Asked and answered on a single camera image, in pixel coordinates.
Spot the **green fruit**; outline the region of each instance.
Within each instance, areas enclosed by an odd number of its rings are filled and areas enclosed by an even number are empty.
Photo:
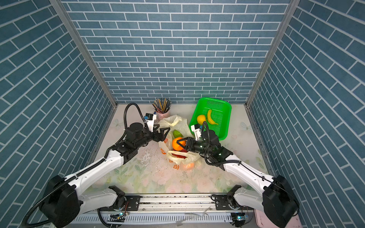
[[[174,135],[175,138],[177,138],[177,137],[182,137],[183,138],[183,135],[178,130],[174,130],[172,132],[172,134]]]

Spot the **black motor housing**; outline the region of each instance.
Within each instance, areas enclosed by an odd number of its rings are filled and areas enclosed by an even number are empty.
[[[299,202],[283,176],[278,175],[273,180],[274,184],[264,187],[262,205],[270,221],[278,227],[284,228],[293,214],[299,210]]]
[[[43,197],[48,195],[59,184],[63,183],[64,180],[64,178],[58,175],[49,180]],[[80,212],[80,203],[75,189],[69,184],[66,184],[48,197],[39,209],[51,223],[57,228],[61,228],[76,218]]]

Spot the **pink mat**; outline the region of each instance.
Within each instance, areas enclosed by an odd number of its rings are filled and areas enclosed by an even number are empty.
[[[256,223],[261,228],[278,228],[275,224],[273,224],[269,218],[265,215],[265,213],[255,210]],[[288,222],[285,228],[302,228],[299,216],[296,215],[292,217],[292,219]]]

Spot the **metal frame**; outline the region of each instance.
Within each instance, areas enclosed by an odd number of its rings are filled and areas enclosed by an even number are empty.
[[[50,0],[51,5],[53,6],[54,10],[58,14],[59,18],[61,19],[62,23],[66,27],[67,31],[69,32],[71,38],[75,42],[78,50],[84,57],[86,63],[90,67],[91,71],[93,72],[96,80],[101,85],[104,93],[107,95],[108,99],[112,103],[113,107],[116,108],[117,102],[114,99],[113,95],[111,94],[107,84],[105,83],[98,67],[96,66],[94,60],[92,59],[88,49],[86,48],[83,40],[81,39],[81,36],[79,35],[75,25],[73,24],[70,16],[66,12],[65,7],[63,6],[61,0]]]
[[[267,152],[266,147],[264,145],[264,141],[262,140],[260,131],[258,130],[258,127],[256,125],[255,119],[253,118],[251,108],[245,105],[245,109],[246,109],[247,116],[249,117],[253,133],[255,134],[256,141],[258,143],[258,147],[261,150],[262,158],[264,159],[266,168],[268,169],[269,174],[271,176],[275,177],[276,173],[275,173],[274,167],[273,167],[273,165],[270,161],[270,158],[268,156],[268,152]]]
[[[299,4],[299,1],[300,0],[291,0],[285,11],[283,20],[280,23],[280,26],[279,26],[279,28],[276,32],[276,35],[274,37],[274,40],[270,46],[268,54],[266,55],[264,63],[262,64],[262,67],[258,73],[258,76],[253,84],[249,97],[247,98],[246,106],[248,106],[248,107],[251,105],[253,98],[255,97],[256,92],[257,92],[258,88],[260,87],[262,80],[264,79],[266,71],[268,70],[271,60],[273,59],[274,54],[277,50],[277,47],[279,46],[280,41],[281,41],[282,37],[284,36],[286,29],[288,28],[289,22],[292,19],[292,16]]]
[[[177,194],[138,194],[141,196],[137,211],[128,211],[129,215],[123,223],[108,222],[110,224],[167,224],[167,223],[219,223],[232,222],[231,213],[247,212],[253,216],[250,207],[239,210],[216,210],[215,202],[211,200],[211,193],[177,193]],[[106,221],[111,214],[118,212],[102,211]],[[99,223],[96,211],[79,215],[71,224]]]
[[[91,163],[94,162],[94,160],[96,158],[96,155],[97,155],[97,152],[99,151],[100,146],[103,143],[104,138],[105,138],[105,135],[106,135],[106,133],[107,133],[107,131],[109,129],[109,126],[112,123],[112,120],[113,120],[113,117],[115,115],[115,112],[116,112],[116,109],[117,108],[118,108],[118,104],[117,104],[116,107],[113,107],[112,111],[110,112],[109,117],[107,119],[107,122],[105,123],[105,126],[104,126],[102,132],[100,133],[100,137],[97,140],[97,143],[96,143],[96,145],[94,147],[94,150],[91,152],[90,158],[89,158],[88,162],[86,163],[86,166],[88,166],[89,164],[91,164]]]

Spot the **white plastic bag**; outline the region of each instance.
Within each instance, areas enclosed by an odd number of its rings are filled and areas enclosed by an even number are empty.
[[[172,140],[174,139],[174,136],[173,136],[174,130],[178,130],[183,135],[184,138],[185,137],[194,137],[190,132],[187,119],[182,118],[181,116],[178,116],[178,115],[173,115],[168,118],[162,119],[158,124],[160,125],[160,128],[170,127],[170,131],[167,134],[165,141],[158,142],[161,152],[163,154],[166,154],[167,158],[170,159],[170,161],[175,162],[177,164],[177,167],[179,167],[180,163],[183,163],[185,165],[190,164],[189,166],[184,166],[184,167],[188,167],[188,168],[193,167],[194,168],[195,166],[191,165],[191,164],[200,158],[200,155],[198,153],[193,153],[191,151],[188,151],[187,153],[185,153],[185,152],[179,152],[179,151],[172,150]],[[172,154],[182,155],[182,156],[185,156],[186,158],[177,158],[176,156],[174,156]]]

